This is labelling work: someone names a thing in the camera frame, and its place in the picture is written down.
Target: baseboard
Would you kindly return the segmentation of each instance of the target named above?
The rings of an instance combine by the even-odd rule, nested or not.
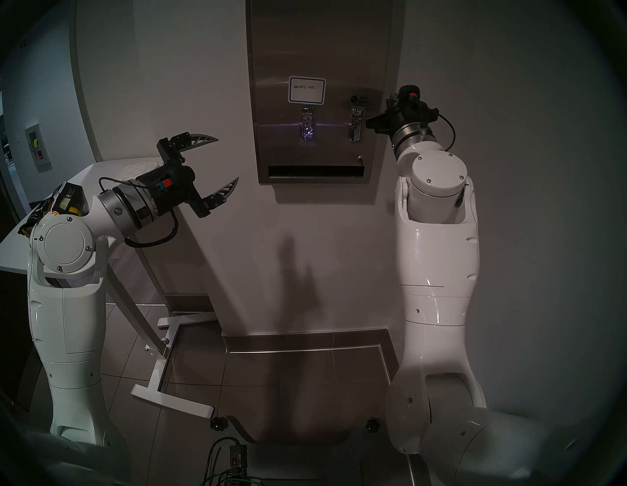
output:
[[[212,312],[209,295],[203,293],[166,293],[167,308],[174,313]]]
[[[223,336],[227,352],[317,351],[344,347],[378,346],[392,379],[398,370],[398,358],[387,329],[302,334],[262,334]]]

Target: stainless steel dispenser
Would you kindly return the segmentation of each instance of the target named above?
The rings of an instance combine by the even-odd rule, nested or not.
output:
[[[370,181],[393,0],[248,0],[259,182]]]

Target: black cable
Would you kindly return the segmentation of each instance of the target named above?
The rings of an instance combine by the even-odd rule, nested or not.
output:
[[[100,186],[100,189],[102,189],[102,193],[105,192],[105,188],[102,187],[102,181],[119,182],[120,184],[124,184],[125,186],[133,186],[134,188],[148,189],[146,186],[140,186],[139,184],[133,184],[130,181],[119,181],[118,179],[112,179],[111,177],[101,177],[100,179],[98,179],[98,185]]]
[[[167,235],[165,238],[161,238],[160,240],[156,241],[150,241],[148,243],[139,243],[138,241],[133,241],[130,238],[126,237],[124,238],[124,243],[129,245],[131,248],[150,248],[151,246],[157,246],[163,243],[167,243],[173,237],[175,237],[176,232],[179,231],[179,220],[176,219],[176,215],[174,214],[173,209],[170,209],[170,214],[172,215],[172,220],[174,221],[174,227],[172,228],[172,231],[170,231],[170,234]]]
[[[216,486],[220,486],[223,481],[228,481],[230,478],[228,476],[218,479]]]
[[[209,464],[211,464],[211,454],[213,452],[213,448],[220,442],[222,442],[223,440],[232,440],[233,442],[235,442],[235,445],[240,445],[240,441],[237,440],[235,437],[221,437],[218,440],[216,440],[212,445],[211,448],[209,449],[209,455],[207,456],[207,464],[204,468],[204,476],[203,476],[203,486],[205,485],[205,483],[207,482],[207,474],[209,472]]]
[[[453,141],[451,142],[451,144],[448,146],[448,148],[445,150],[445,152],[448,152],[451,147],[453,147],[453,144],[455,143],[455,129],[453,128],[453,125],[451,125],[451,122],[449,122],[446,117],[442,116],[442,113],[438,114],[438,116],[443,119],[446,123],[448,123],[448,126],[451,127],[451,130],[453,131]]]
[[[216,452],[216,457],[213,460],[213,466],[211,466],[211,471],[209,472],[209,477],[211,478],[211,481],[209,482],[209,486],[211,486],[211,484],[213,483],[213,475],[216,472],[216,464],[218,463],[218,457],[220,456],[220,451],[222,450],[221,447],[218,447],[218,451]]]

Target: black knob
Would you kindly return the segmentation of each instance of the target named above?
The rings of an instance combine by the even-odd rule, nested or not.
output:
[[[228,426],[229,426],[229,421],[226,419],[226,417],[214,417],[211,420],[209,420],[209,427],[219,432],[222,432]]]
[[[366,422],[366,430],[372,434],[377,433],[379,431],[379,421],[375,418],[369,418],[368,422]]]

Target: doorway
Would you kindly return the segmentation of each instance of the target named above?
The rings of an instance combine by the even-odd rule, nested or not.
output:
[[[6,128],[4,126],[4,111],[2,106],[2,91],[0,90],[0,145],[2,145],[2,159],[0,160],[0,174],[3,179],[2,186],[3,196],[7,204],[11,208],[11,212],[15,213],[13,216],[18,217],[18,221],[25,217],[30,211],[31,207],[26,199],[26,193],[22,187],[22,183],[19,180],[18,171],[15,167],[15,161],[11,153],[9,146],[9,139],[6,135]]]

